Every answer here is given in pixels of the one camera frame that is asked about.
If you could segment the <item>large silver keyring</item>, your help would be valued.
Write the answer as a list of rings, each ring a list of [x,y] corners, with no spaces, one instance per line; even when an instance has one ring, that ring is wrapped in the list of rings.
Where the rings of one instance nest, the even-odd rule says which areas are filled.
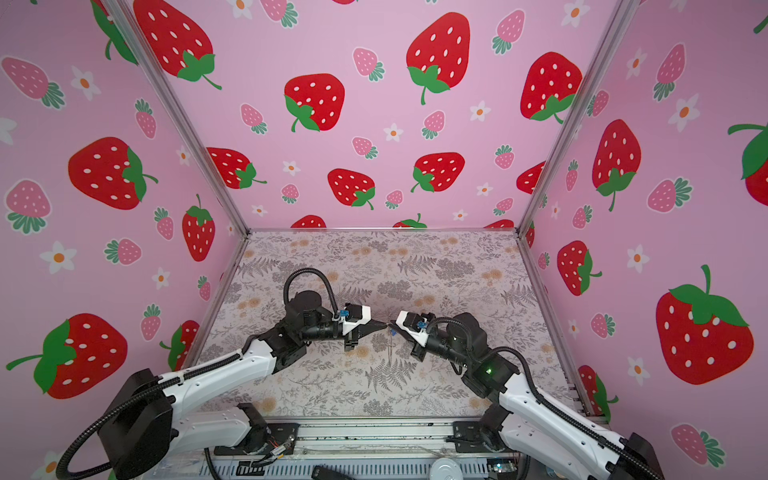
[[[387,364],[391,366],[392,362],[395,360],[394,351],[395,351],[396,342],[397,342],[397,334],[392,328],[389,328],[386,338],[388,340]]]

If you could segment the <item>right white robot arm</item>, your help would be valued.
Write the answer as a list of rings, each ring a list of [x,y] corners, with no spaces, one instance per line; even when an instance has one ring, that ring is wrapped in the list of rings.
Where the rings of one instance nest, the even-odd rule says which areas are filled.
[[[507,448],[568,479],[663,477],[648,441],[608,430],[538,389],[524,356],[511,347],[491,348],[472,315],[402,311],[394,326],[413,342],[416,358],[431,353],[464,368],[465,386],[492,402],[488,429]]]

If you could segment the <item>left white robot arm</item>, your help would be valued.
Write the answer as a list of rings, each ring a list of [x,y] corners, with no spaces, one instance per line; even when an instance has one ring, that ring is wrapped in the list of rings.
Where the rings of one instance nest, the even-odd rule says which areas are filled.
[[[229,354],[161,376],[148,369],[133,374],[111,404],[117,415],[98,430],[115,477],[139,477],[167,455],[190,450],[221,447],[269,455],[278,444],[256,407],[240,403],[202,412],[200,406],[287,369],[314,341],[338,340],[352,350],[361,338],[387,327],[367,306],[348,304],[333,313],[315,291],[298,293],[285,310],[272,328],[249,336]]]

